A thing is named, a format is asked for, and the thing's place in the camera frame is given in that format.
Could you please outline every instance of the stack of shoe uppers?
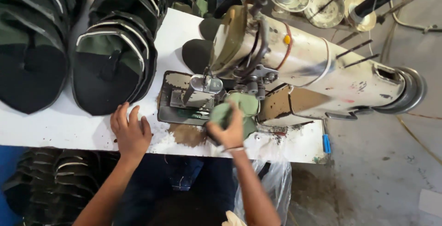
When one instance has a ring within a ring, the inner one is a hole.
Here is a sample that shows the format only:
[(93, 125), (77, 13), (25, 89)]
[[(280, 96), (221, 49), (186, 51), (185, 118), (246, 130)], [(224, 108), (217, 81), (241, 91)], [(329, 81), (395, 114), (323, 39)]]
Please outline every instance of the stack of shoe uppers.
[(142, 99), (156, 71), (154, 39), (166, 0), (94, 0), (89, 28), (77, 39), (73, 94), (80, 108), (107, 115)]
[(31, 114), (49, 107), (68, 76), (69, 30), (86, 0), (0, 0), (0, 101)]
[(119, 153), (33, 148), (2, 185), (20, 225), (71, 225), (112, 172)]

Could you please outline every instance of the white table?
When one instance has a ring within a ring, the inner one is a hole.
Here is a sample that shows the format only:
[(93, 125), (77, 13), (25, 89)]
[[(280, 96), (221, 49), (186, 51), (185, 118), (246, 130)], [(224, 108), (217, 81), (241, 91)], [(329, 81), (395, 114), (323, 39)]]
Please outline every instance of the white table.
[[(92, 1), (88, 0), (87, 8)], [(174, 133), (168, 132), (170, 125), (157, 120), (156, 99), (164, 72), (192, 73), (182, 61), (181, 48), (187, 41), (201, 38), (198, 30), (201, 21), (202, 18), (169, 9), (157, 33), (157, 73), (147, 96), (134, 104), (141, 106), (139, 117), (147, 117), (154, 133), (148, 153), (229, 157), (221, 154), (222, 147), (216, 148), (210, 142), (195, 147), (177, 144)], [(71, 42), (75, 42), (86, 27), (87, 11), (75, 27)], [(109, 117), (91, 116), (81, 110), (68, 84), (51, 107), (32, 115), (15, 111), (0, 102), (0, 145), (116, 151), (118, 146), (114, 143)], [(322, 134), (321, 121), (317, 121), (301, 129), (289, 129), (285, 137), (254, 133), (244, 144), (251, 159), (324, 163)]]

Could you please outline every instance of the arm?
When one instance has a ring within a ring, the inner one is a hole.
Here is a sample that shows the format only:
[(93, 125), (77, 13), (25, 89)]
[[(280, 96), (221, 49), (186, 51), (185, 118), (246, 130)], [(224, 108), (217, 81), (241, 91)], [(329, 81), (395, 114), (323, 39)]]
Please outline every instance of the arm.
[[(231, 107), (232, 121), (226, 130), (213, 122), (207, 123), (207, 129), (226, 149), (243, 146), (243, 115), (235, 104), (231, 103)], [(280, 226), (279, 215), (262, 188), (246, 152), (232, 151), (232, 156), (238, 172), (247, 223), (250, 226)]]
[(152, 139), (149, 123), (145, 116), (138, 123), (139, 106), (133, 108), (127, 120), (129, 103), (119, 105), (110, 116), (110, 126), (117, 136), (121, 154), (115, 169), (106, 179), (96, 195), (83, 209), (73, 226), (110, 226), (115, 208), (126, 189), (129, 180), (140, 164)]

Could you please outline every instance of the bracelet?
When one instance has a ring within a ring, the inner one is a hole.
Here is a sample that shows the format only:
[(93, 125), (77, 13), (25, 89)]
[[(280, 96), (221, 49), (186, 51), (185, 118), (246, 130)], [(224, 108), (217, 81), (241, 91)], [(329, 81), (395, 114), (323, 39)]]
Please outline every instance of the bracelet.
[(244, 146), (240, 146), (240, 147), (233, 147), (233, 148), (228, 148), (228, 149), (224, 149), (221, 153), (231, 153), (231, 152), (235, 152), (235, 151), (241, 151), (241, 150), (246, 150), (247, 147)]

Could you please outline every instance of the plastic bag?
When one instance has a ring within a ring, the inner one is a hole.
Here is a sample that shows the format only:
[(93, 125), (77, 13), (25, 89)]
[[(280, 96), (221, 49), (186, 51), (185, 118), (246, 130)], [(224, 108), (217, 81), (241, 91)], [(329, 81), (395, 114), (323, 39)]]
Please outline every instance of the plastic bag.
[[(255, 160), (252, 163), (255, 173), (261, 172), (267, 161)], [(269, 172), (262, 178), (261, 184), (273, 202), (276, 211), (281, 218), (281, 225), (285, 225), (287, 212), (289, 210), (291, 187), (292, 187), (292, 167), (288, 161), (269, 161)], [(235, 195), (234, 213), (244, 222), (245, 211), (241, 187), (238, 185)]]

